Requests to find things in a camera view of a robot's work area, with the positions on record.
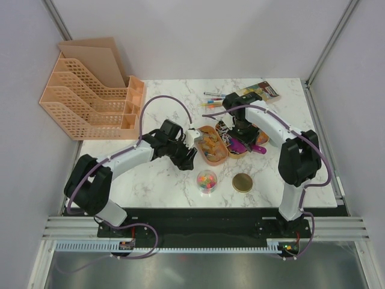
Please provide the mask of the peach tray of gummy candies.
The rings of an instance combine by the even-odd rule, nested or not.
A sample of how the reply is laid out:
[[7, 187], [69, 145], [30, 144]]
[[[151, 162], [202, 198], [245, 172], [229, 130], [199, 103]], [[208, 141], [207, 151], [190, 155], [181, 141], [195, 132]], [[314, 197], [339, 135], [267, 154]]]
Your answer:
[[210, 166], [223, 164], [228, 157], [228, 150], [222, 138], [212, 126], [202, 126], [199, 131], [203, 134], [197, 148], [204, 161]]

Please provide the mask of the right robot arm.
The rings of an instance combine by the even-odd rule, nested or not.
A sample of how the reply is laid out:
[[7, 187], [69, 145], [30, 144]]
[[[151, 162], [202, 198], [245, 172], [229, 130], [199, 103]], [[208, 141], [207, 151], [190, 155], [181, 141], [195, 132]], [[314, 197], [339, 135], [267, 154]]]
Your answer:
[[321, 168], [318, 136], [312, 130], [301, 131], [289, 126], [271, 110], [255, 92], [245, 95], [231, 93], [224, 98], [225, 116], [232, 118], [229, 135], [251, 151], [258, 136], [264, 132], [280, 149], [278, 171], [284, 181], [282, 202], [276, 221], [276, 231], [289, 237], [297, 230], [295, 219], [301, 216], [301, 194], [304, 185]]

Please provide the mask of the magenta plastic scoop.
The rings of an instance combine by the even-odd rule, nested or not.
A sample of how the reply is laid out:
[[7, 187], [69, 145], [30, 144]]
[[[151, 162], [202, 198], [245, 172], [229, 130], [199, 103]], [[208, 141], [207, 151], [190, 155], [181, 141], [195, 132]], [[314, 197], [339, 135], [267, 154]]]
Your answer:
[[257, 144], [253, 144], [250, 148], [247, 148], [244, 144], [242, 144], [239, 140], [235, 138], [230, 139], [229, 149], [232, 154], [243, 154], [246, 152], [257, 152], [259, 154], [266, 154], [266, 148], [259, 146]]

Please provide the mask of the gold metal lid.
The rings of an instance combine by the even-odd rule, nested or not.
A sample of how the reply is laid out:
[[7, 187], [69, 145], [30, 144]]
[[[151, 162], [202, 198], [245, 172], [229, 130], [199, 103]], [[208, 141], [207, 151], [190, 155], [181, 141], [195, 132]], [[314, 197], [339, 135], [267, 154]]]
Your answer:
[[238, 173], [232, 179], [233, 188], [240, 193], [248, 193], [253, 188], [253, 180], [246, 173]]

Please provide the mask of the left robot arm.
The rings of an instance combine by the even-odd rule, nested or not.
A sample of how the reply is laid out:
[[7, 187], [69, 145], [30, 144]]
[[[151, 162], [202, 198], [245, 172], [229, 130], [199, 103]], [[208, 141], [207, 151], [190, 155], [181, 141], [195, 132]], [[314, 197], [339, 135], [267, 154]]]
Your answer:
[[123, 173], [162, 157], [169, 157], [179, 170], [192, 170], [197, 153], [195, 144], [202, 139], [200, 130], [184, 131], [178, 124], [165, 120], [159, 129], [142, 135], [138, 143], [110, 157], [81, 156], [64, 188], [69, 199], [67, 208], [71, 209], [74, 203], [89, 216], [111, 225], [119, 237], [127, 236], [132, 222], [127, 219], [127, 212], [110, 199], [112, 182]]

